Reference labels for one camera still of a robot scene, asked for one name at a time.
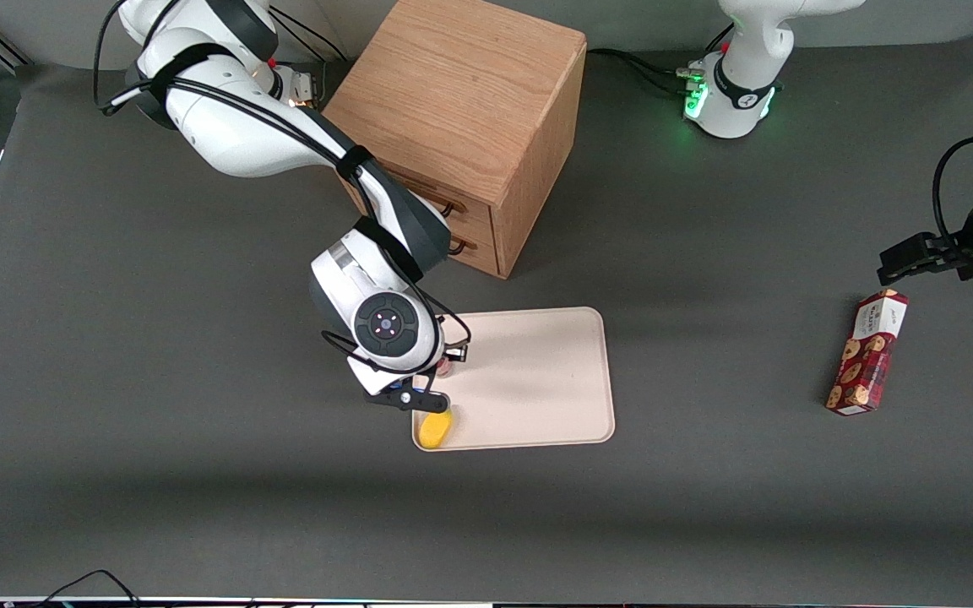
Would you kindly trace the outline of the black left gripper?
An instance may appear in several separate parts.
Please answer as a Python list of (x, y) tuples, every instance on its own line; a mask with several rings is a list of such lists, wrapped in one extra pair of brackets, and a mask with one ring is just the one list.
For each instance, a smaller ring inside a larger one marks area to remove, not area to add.
[(950, 272), (958, 281), (973, 280), (973, 247), (960, 245), (958, 235), (942, 237), (934, 232), (918, 232), (904, 239), (903, 247), (882, 251), (877, 270), (880, 285), (889, 287), (896, 281), (924, 273)]

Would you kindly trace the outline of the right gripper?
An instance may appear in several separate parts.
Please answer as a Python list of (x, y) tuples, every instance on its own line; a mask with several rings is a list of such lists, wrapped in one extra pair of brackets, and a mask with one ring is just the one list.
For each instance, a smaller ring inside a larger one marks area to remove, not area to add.
[(416, 368), (395, 371), (375, 369), (356, 353), (348, 355), (346, 360), (368, 403), (426, 413), (444, 413), (451, 408), (449, 396), (438, 392), (433, 386), (435, 376), (416, 376)]

